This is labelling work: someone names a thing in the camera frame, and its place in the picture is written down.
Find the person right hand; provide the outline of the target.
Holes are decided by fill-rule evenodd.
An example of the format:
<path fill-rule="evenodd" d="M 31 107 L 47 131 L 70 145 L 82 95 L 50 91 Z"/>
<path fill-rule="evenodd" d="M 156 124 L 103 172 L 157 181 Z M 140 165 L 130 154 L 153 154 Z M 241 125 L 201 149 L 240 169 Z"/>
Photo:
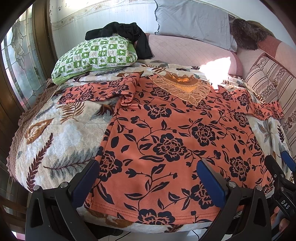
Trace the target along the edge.
<path fill-rule="evenodd" d="M 282 218 L 280 220 L 280 222 L 277 223 L 277 216 L 278 216 L 279 213 L 281 213 L 281 209 L 279 207 L 276 207 L 274 209 L 273 215 L 270 217 L 271 226 L 276 227 L 278 225 L 277 230 L 279 232 L 283 232 L 288 227 L 288 225 L 290 224 L 290 221 L 285 219 L 285 218 Z"/>

